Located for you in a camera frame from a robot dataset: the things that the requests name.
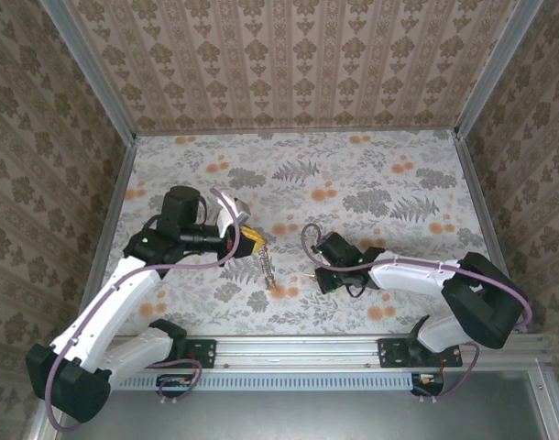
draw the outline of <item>metal strip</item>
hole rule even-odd
[[[498,38],[496,47],[491,52],[488,63],[479,75],[477,84],[471,91],[461,115],[456,120],[455,127],[458,130],[459,138],[466,138],[466,135],[476,123],[481,110],[491,96],[499,78],[508,66],[542,3],[543,0],[520,0],[516,4],[508,23]]]
[[[98,240],[98,247],[96,248],[96,253],[94,254],[93,265],[90,268],[88,281],[86,281],[86,287],[84,288],[84,294],[82,296],[82,302],[80,303],[80,310],[78,311],[78,314],[82,313],[88,303],[94,298],[96,293],[98,293],[103,287],[106,262],[108,261],[108,256],[110,255],[113,246],[113,238],[115,237],[118,217],[121,215],[121,207],[123,206],[123,201],[125,200],[126,187],[129,183],[131,172],[133,171],[136,154],[137,145],[135,144],[125,150],[125,156],[123,157],[123,162],[121,163],[121,169],[118,172],[118,178],[116,179],[115,190],[113,191],[111,203],[108,205],[103,232]]]
[[[529,376],[548,438],[559,439],[559,386],[556,376],[540,365],[531,370]]]
[[[403,335],[340,335],[340,336],[208,336],[216,339],[216,361],[209,371],[226,373],[408,373],[436,371],[437,368],[381,368],[378,340]],[[192,336],[190,339],[204,336]],[[130,337],[115,339],[111,347]],[[475,350],[461,346],[462,368],[473,359]],[[501,350],[481,347],[477,371],[510,371],[538,368],[538,362],[550,367],[540,335],[510,337]],[[179,368],[160,368],[159,373],[179,372]],[[157,372],[146,369],[143,372]]]
[[[473,160],[471,160],[471,155],[469,154],[466,141],[463,138],[457,138],[456,136],[454,136],[454,139],[456,154],[461,162],[466,185],[471,193],[471,199],[473,200],[477,220],[481,226],[481,233],[483,234],[483,239],[488,247],[489,259],[499,268],[499,270],[509,276],[510,273],[508,272],[508,266],[506,266],[506,261],[501,253],[498,236],[496,235],[496,231],[493,227],[491,215],[489,215],[488,206],[485,203],[485,196],[481,190],[481,185],[479,184],[477,172],[475,171]]]
[[[113,387],[114,391],[156,391],[163,373],[140,373]],[[181,387],[164,386],[164,391]],[[231,373],[206,371],[196,391],[408,391],[410,373]]]
[[[72,57],[78,62],[119,136],[126,146],[132,145],[135,135],[134,125],[129,120],[118,94],[104,76],[103,70],[79,30],[76,20],[71,16],[67,2],[41,0],[41,4],[48,11],[51,21],[60,32]]]

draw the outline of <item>yellow tag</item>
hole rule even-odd
[[[265,239],[263,236],[261,236],[258,231],[247,225],[241,226],[241,234],[243,234],[246,238],[253,240],[254,245],[251,254],[257,254],[261,247],[265,245]]]

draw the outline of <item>patterned wall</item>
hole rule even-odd
[[[70,0],[137,132],[451,127],[516,0]]]
[[[559,0],[545,0],[467,143],[559,376]]]
[[[24,356],[76,314],[123,146],[37,1],[0,1],[0,438],[35,403]]]

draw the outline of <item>gray floor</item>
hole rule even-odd
[[[408,392],[195,392],[159,404],[149,392],[117,392],[76,439],[519,439],[547,438],[530,382],[520,373],[477,373],[447,400]]]

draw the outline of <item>orange dot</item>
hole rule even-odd
[[[286,296],[286,290],[282,286],[277,286],[271,289],[271,298],[280,300]]]
[[[367,249],[373,246],[373,240],[371,238],[363,238],[361,243],[359,243],[359,246],[363,249]]]
[[[324,200],[324,197],[325,197],[324,190],[314,190],[314,191],[312,191],[312,198],[316,202],[320,202],[320,201]]]
[[[128,189],[125,192],[125,200],[133,200],[136,195],[137,195],[137,191],[135,191],[135,189],[133,188]]]
[[[443,233],[443,226],[440,223],[430,223],[428,225],[428,229],[430,229],[430,232],[437,236]]]
[[[386,314],[386,316],[391,318],[396,315],[396,308],[389,305],[383,310],[383,312]]]
[[[283,236],[287,230],[283,223],[277,223],[271,228],[271,232],[276,236]]]
[[[381,311],[380,307],[372,305],[367,309],[367,316],[371,321],[379,321],[381,318],[383,318],[383,312]]]
[[[139,316],[147,318],[153,314],[153,304],[151,302],[143,302],[139,306]]]

